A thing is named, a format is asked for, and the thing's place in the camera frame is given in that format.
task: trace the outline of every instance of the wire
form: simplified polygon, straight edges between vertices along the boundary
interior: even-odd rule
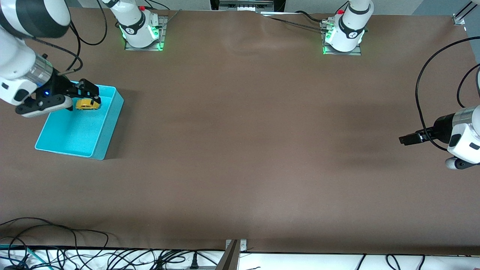
[[[397,268],[393,267],[393,266],[390,264],[390,262],[388,261],[388,258],[389,258],[390,256],[391,256],[391,257],[393,258],[393,260],[395,261]],[[400,265],[398,264],[398,261],[396,260],[396,258],[395,258],[394,255],[392,255],[392,254],[387,254],[387,255],[385,256],[385,260],[386,260],[388,266],[390,266],[390,268],[391,268],[392,270],[400,270]]]
[[[30,270],[37,269],[37,268],[42,268],[42,267],[53,267],[53,268],[56,268],[58,270],[64,270],[64,269],[62,269],[58,266],[55,266],[55,265],[41,265],[41,264],[30,267]]]
[[[59,49],[59,50],[61,50],[61,51],[64,51],[64,52],[66,52],[66,53],[68,53],[68,54],[71,54],[73,57],[75,57],[75,59],[78,60],[78,62],[80,63],[80,65],[79,65],[76,69],[74,69],[73,71],[70,71],[69,73],[77,72],[77,71],[81,70],[82,67],[84,66],[84,62],[82,61],[82,59],[80,59],[80,57],[79,57],[78,55],[74,54],[73,52],[71,52],[71,51],[69,51],[69,50],[67,50],[67,49],[64,49],[64,48],[62,48],[62,47],[60,47],[60,46],[57,46],[57,45],[55,45],[55,44],[51,44],[51,43],[49,43],[49,42],[43,41],[43,40],[41,40],[41,39],[38,39],[38,38],[36,38],[36,37],[32,37],[31,39],[34,40],[34,41],[36,41],[36,42],[38,42],[38,43],[41,43],[41,44],[44,44],[44,45],[47,45],[47,46],[50,46],[50,47]]]
[[[28,253],[27,253],[27,245],[25,244],[25,242],[22,241],[20,238],[15,237],[15,236],[14,236],[14,237],[12,237],[12,236],[7,236],[7,237],[4,237],[4,238],[2,238],[2,239],[0,239],[0,240],[4,240],[4,239],[7,239],[7,238],[12,238],[12,241],[10,242],[10,244],[8,245],[8,248],[7,248],[8,259],[11,259],[11,258],[12,258],[12,257],[10,256],[10,250],[11,250],[12,245],[13,245],[13,243],[15,242],[15,240],[17,240],[17,241],[19,241],[20,243],[22,243],[22,245],[23,245],[24,248],[25,248],[25,254],[24,254],[24,257],[22,258],[22,261],[23,261],[23,262],[26,262],[26,260],[27,260],[27,258],[28,258]]]
[[[285,3],[286,3],[286,2],[287,2],[287,1],[285,0],[285,1],[283,2],[283,4],[282,4],[275,12],[281,12],[280,10],[281,10],[283,7],[285,7]]]
[[[146,3],[147,5],[149,5],[152,9],[154,9],[153,6],[152,6],[152,4],[150,4],[150,3],[147,2],[147,1],[145,1],[145,3]]]
[[[177,14],[178,14],[181,10],[182,10],[182,9],[177,10],[177,12],[175,12],[175,14],[173,14],[173,16],[172,16],[170,19],[168,19],[168,21],[167,21],[166,23],[164,23],[162,26],[159,26],[158,28],[165,28],[165,26],[167,26],[168,23],[169,23],[175,16],[177,16]]]
[[[344,6],[346,6],[348,4],[348,1],[345,2],[343,5],[341,5],[336,11],[335,11],[335,14],[338,13],[339,10],[341,10]]]
[[[480,64],[476,64],[465,74],[465,76],[463,76],[462,80],[460,81],[460,84],[458,85],[458,89],[456,90],[456,101],[462,108],[465,108],[465,106],[463,106],[462,102],[460,101],[460,90],[462,89],[463,82],[466,80],[468,75],[470,75],[470,73],[472,73],[472,71],[474,71],[478,67],[480,67]]]
[[[284,22],[284,23],[287,23],[287,24],[291,24],[291,25],[297,25],[297,26],[300,26],[300,27],[305,27],[305,28],[321,31],[321,32],[326,32],[327,31],[326,29],[321,29],[321,28],[317,28],[317,27],[313,27],[313,26],[309,26],[309,25],[302,25],[302,24],[298,24],[298,23],[294,23],[294,22],[290,22],[290,21],[285,21],[285,20],[282,20],[282,19],[273,18],[271,16],[269,16],[268,18],[276,20],[276,21],[281,21],[281,22]]]
[[[419,264],[419,267],[417,268],[417,270],[421,270],[421,267],[423,266],[424,262],[425,262],[425,255],[422,255],[421,256],[421,261],[420,261],[420,264]]]
[[[108,32],[108,24],[107,24],[107,17],[105,16],[105,11],[103,10],[102,8],[102,5],[100,4],[100,1],[99,0],[96,0],[97,4],[98,4],[98,7],[100,8],[100,11],[102,12],[102,15],[103,15],[103,21],[105,23],[105,31],[103,33],[103,37],[102,39],[99,41],[99,42],[96,42],[96,43],[89,43],[89,42],[86,42],[83,38],[80,37],[80,35],[78,34],[78,31],[77,31],[77,28],[75,27],[75,25],[73,24],[73,21],[71,22],[71,26],[73,26],[73,32],[75,33],[75,35],[85,44],[87,45],[90,45],[90,46],[96,46],[96,45],[99,45],[100,43],[102,43],[105,38],[107,37],[107,32]]]
[[[302,14],[304,14],[305,16],[307,16],[310,20],[312,20],[312,21],[314,21],[314,22],[318,22],[318,23],[321,23],[321,22],[322,22],[322,20],[313,18],[312,16],[310,16],[310,14],[306,13],[306,12],[303,11],[303,10],[295,11],[295,13],[302,13]]]
[[[198,254],[199,256],[202,256],[202,257],[204,257],[205,259],[209,260],[209,261],[212,262],[213,264],[218,265],[218,263],[216,263],[214,260],[210,259],[209,257],[203,255],[202,253],[197,252],[197,254]]]
[[[22,264],[23,267],[25,267],[25,268],[28,269],[28,265],[27,265],[25,262],[23,262],[23,261],[20,261],[20,260],[17,260],[17,259],[12,259],[12,258],[7,258],[7,257],[4,257],[4,256],[0,256],[0,259],[9,260],[10,262],[16,261],[16,262],[18,262],[19,264],[18,264],[18,265],[15,265],[15,266],[18,267],[20,264]]]
[[[164,4],[161,4],[161,3],[159,3],[159,2],[156,2],[156,1],[154,1],[154,0],[145,0],[145,1],[146,1],[146,2],[153,2],[153,3],[155,3],[155,4],[158,4],[158,5],[162,6],[162,7],[164,7],[164,8],[166,8],[166,9],[170,10],[170,8],[169,8],[169,7],[167,7],[166,5],[164,5]]]
[[[131,261],[128,261],[127,259],[125,259],[125,257],[127,257],[128,255],[132,254],[133,252],[136,252],[136,251],[140,251],[141,249],[134,249],[132,252],[124,255],[123,257],[121,257],[122,260],[126,261],[127,262],[127,265],[123,266],[122,268],[126,268],[128,266],[133,266],[133,268],[135,269],[135,266],[141,266],[141,265],[146,265],[146,264],[150,264],[150,263],[153,263],[154,261],[152,262],[147,262],[147,263],[139,263],[139,264],[134,264],[133,262],[135,262],[137,259],[140,259],[142,256],[144,256],[145,254],[149,253],[149,252],[152,252],[152,254],[154,255],[154,258],[155,258],[155,254],[153,253],[153,249],[148,249],[147,251],[143,252],[142,254],[138,255],[136,258],[132,259]],[[115,269],[115,266],[120,262],[120,260],[118,260],[113,266],[111,269]]]
[[[77,56],[80,56],[80,50],[82,49],[82,43],[81,43],[81,40],[80,40],[80,36],[78,35],[78,33],[76,33],[76,29],[74,28],[74,26],[72,24],[73,24],[73,22],[70,23],[70,29],[72,30],[72,32],[77,37]],[[70,70],[73,67],[73,65],[75,65],[76,62],[77,62],[77,59],[74,58],[72,63],[68,66],[67,70]]]
[[[453,43],[450,43],[448,44],[447,46],[441,48],[440,50],[438,50],[436,53],[434,53],[426,62],[425,64],[423,65],[422,69],[420,70],[420,73],[419,73],[419,76],[417,78],[417,84],[415,85],[415,102],[417,104],[417,109],[419,111],[419,116],[420,116],[420,122],[421,122],[421,125],[423,127],[423,131],[425,133],[425,136],[427,137],[427,139],[435,146],[437,147],[438,149],[440,150],[443,150],[443,151],[447,151],[446,148],[438,145],[437,143],[435,143],[432,138],[430,137],[430,135],[428,134],[427,132],[427,126],[425,125],[425,120],[423,119],[423,113],[421,111],[421,108],[420,108],[420,102],[419,102],[419,85],[420,85],[420,79],[421,79],[421,76],[423,75],[423,72],[425,71],[425,69],[427,68],[427,65],[433,60],[433,58],[435,58],[435,56],[437,56],[439,53],[441,53],[442,51],[454,46],[454,45],[457,45],[457,44],[460,44],[462,42],[466,42],[466,41],[470,41],[470,40],[475,40],[475,39],[480,39],[480,36],[477,36],[477,37],[468,37],[468,38],[464,38],[464,39],[461,39],[461,40],[458,40],[456,42],[453,42]]]
[[[38,228],[38,227],[43,227],[43,226],[55,226],[55,227],[58,227],[58,228],[62,228],[62,229],[65,229],[65,230],[68,230],[70,231],[72,234],[73,234],[73,237],[74,237],[74,241],[75,241],[75,251],[78,255],[78,259],[84,264],[82,265],[78,270],[82,270],[83,267],[87,267],[89,270],[93,270],[92,268],[90,268],[88,266],[88,263],[90,261],[92,261],[94,258],[91,258],[90,260],[88,260],[87,262],[83,261],[82,260],[82,257],[78,251],[78,242],[77,242],[77,235],[75,232],[94,232],[94,233],[100,233],[100,234],[103,234],[105,237],[106,237],[106,241],[105,241],[105,244],[103,245],[103,247],[100,249],[100,251],[97,253],[96,256],[98,256],[102,251],[103,249],[107,246],[108,244],[108,234],[105,233],[105,232],[102,232],[102,231],[96,231],[96,230],[89,230],[89,229],[72,229],[72,228],[69,228],[67,226],[64,226],[64,225],[59,225],[59,224],[55,224],[51,221],[48,221],[48,220],[45,220],[45,219],[40,219],[40,218],[31,218],[31,217],[24,217],[24,218],[17,218],[17,219],[14,219],[14,220],[11,220],[11,221],[7,221],[7,222],[4,222],[2,224],[0,224],[0,226],[2,225],[5,225],[7,223],[10,223],[10,222],[14,222],[14,221],[17,221],[17,220],[21,220],[21,219],[33,219],[33,220],[40,220],[40,221],[43,221],[47,224],[41,224],[41,225],[35,225],[35,226],[31,226],[31,227],[28,227],[27,229],[21,231],[20,233],[18,233],[15,238],[19,238],[22,234],[26,233],[27,231],[31,230],[31,229],[34,229],[34,228]]]
[[[73,265],[75,265],[75,268],[76,268],[76,269],[78,268],[78,265],[72,260],[72,258],[73,258],[73,257],[76,257],[77,255],[68,257],[68,256],[66,255],[66,253],[67,253],[68,250],[63,251],[63,250],[61,250],[60,248],[58,248],[58,247],[56,247],[56,246],[54,246],[54,245],[47,245],[47,246],[43,246],[42,248],[44,248],[44,247],[52,247],[52,248],[54,248],[54,249],[57,250],[57,259],[56,259],[56,260],[57,260],[57,263],[60,265],[61,268],[64,268],[64,267],[65,267],[65,264],[66,264],[67,260],[70,261]],[[53,260],[53,261],[50,260],[50,255],[48,254],[48,250],[45,250],[45,253],[46,253],[46,255],[47,255],[48,264],[51,265],[52,263],[55,263],[55,260]],[[63,256],[63,265],[61,264],[60,253],[61,253],[61,255]]]
[[[367,254],[363,254],[363,256],[361,257],[360,262],[357,265],[357,268],[355,268],[355,270],[360,270],[360,266],[363,263],[363,260],[365,259],[365,257],[367,257]]]

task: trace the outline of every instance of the metal bracket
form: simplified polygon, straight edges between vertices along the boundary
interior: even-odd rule
[[[455,16],[455,13],[452,15],[452,21],[453,21],[454,25],[464,25],[465,24],[465,20],[464,19],[459,20],[458,17]]]
[[[153,18],[152,25],[158,25],[159,28],[154,31],[154,34],[158,33],[158,38],[149,46],[145,48],[135,48],[125,41],[125,50],[136,50],[136,51],[161,51],[165,44],[165,34],[167,32],[167,22],[168,16],[158,16],[158,23],[155,22],[156,16]]]
[[[230,244],[232,240],[228,239],[225,242],[225,249],[228,248],[228,245]],[[247,250],[247,239],[240,239],[240,251],[245,251]]]
[[[245,239],[234,239],[234,240],[227,240],[230,241],[229,245],[225,249],[222,258],[218,262],[215,270],[237,270],[239,266],[239,258],[240,258],[240,249],[242,248],[241,241],[245,241]]]

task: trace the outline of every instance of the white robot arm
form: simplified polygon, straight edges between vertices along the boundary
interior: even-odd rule
[[[373,14],[371,0],[351,0],[345,12],[328,18],[331,26],[325,42],[340,52],[349,52],[361,42],[365,26]]]
[[[72,98],[100,103],[98,87],[82,79],[74,84],[22,40],[61,37],[70,25],[64,0],[0,2],[0,99],[17,106],[24,117],[60,109],[72,110]]]
[[[135,0],[102,0],[117,18],[123,36],[130,45],[144,48],[159,38],[158,15],[146,9],[140,10]]]

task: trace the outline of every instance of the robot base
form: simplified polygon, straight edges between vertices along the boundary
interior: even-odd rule
[[[165,44],[165,33],[167,32],[167,22],[168,22],[168,16],[158,16],[158,29],[153,30],[154,34],[158,34],[158,38],[152,42],[147,47],[144,48],[136,48],[133,47],[128,43],[128,41],[125,41],[125,50],[136,50],[136,51],[162,51],[163,46]]]

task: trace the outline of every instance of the green led light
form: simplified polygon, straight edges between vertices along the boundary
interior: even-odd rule
[[[123,32],[123,29],[122,29],[122,28],[120,28],[120,31],[121,31],[121,36],[123,37],[123,39],[125,39],[125,40],[126,40],[127,38],[125,37],[125,33]]]
[[[153,38],[156,38],[157,35],[152,31],[153,27],[149,27],[148,31],[150,31],[150,34],[152,35]]]

